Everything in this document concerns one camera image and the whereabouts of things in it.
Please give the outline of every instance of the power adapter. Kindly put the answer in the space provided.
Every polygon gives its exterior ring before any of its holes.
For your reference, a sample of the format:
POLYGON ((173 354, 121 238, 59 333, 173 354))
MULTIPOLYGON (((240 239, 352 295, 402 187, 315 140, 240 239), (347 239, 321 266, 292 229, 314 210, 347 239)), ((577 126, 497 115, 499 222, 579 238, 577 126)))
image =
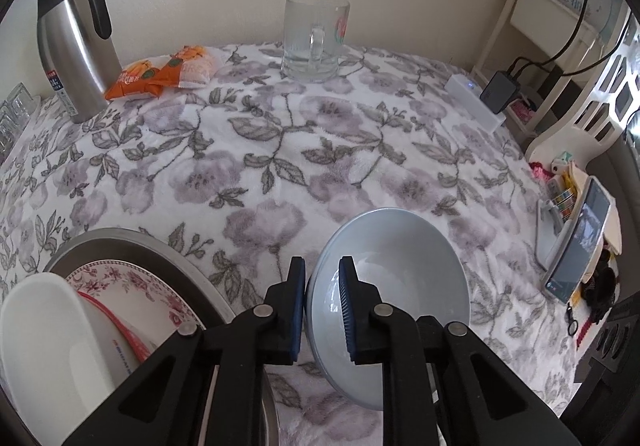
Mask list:
POLYGON ((503 111, 520 91, 520 84, 505 71, 497 71, 484 88, 480 99, 494 114, 503 111))

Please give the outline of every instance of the glass mug handle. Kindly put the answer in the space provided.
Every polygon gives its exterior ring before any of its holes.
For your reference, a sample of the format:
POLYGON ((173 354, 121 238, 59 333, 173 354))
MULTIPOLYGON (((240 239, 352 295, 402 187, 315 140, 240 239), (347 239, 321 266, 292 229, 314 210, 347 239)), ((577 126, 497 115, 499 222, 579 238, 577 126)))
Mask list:
POLYGON ((309 70, 317 71, 322 60, 322 47, 324 45, 324 27, 322 25, 314 25, 311 28, 309 43, 309 70))

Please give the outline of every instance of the metal screw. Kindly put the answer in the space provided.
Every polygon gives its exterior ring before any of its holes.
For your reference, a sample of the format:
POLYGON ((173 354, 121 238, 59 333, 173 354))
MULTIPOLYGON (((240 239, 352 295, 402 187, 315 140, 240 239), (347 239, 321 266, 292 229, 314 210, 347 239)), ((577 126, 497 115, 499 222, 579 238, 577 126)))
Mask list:
POLYGON ((388 303, 379 303, 373 308, 373 312, 375 312, 378 316, 391 316, 393 314, 394 308, 391 307, 388 303))
POLYGON ((454 336, 464 336, 466 334, 466 325, 459 321, 454 321, 449 324, 449 332, 454 336))
POLYGON ((273 314, 273 307, 266 303, 256 305, 254 307, 254 314, 258 318, 266 318, 267 316, 271 316, 273 314))
POLYGON ((195 321, 185 321, 178 327, 180 336, 193 336, 198 330, 198 324, 195 321))

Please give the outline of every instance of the metal basin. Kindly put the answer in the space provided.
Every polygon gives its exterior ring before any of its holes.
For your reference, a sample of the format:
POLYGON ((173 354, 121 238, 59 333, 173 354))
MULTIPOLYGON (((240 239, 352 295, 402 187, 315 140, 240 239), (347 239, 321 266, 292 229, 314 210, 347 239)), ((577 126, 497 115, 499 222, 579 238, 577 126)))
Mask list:
MULTIPOLYGON (((175 249, 143 233, 104 228, 73 238, 51 258, 44 270, 66 277, 94 260, 131 262, 164 280, 198 315, 205 327, 229 323, 234 312, 202 273, 175 249)), ((262 423, 265 446, 278 445, 278 415, 266 374, 262 382, 262 423)))

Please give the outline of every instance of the orange snack package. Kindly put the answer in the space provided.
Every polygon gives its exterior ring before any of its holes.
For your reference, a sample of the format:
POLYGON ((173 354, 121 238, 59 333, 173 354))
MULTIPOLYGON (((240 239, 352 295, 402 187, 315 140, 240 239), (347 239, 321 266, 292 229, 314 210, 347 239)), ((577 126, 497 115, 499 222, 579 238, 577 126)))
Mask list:
POLYGON ((163 87, 154 83, 153 77, 169 60, 169 56, 158 56, 132 63, 120 73, 117 81, 104 93, 104 98, 106 100, 117 98, 143 100, 158 97, 163 87))
POLYGON ((151 82, 165 87, 199 89, 205 87, 222 67, 220 51, 202 45, 185 45, 153 77, 151 82))

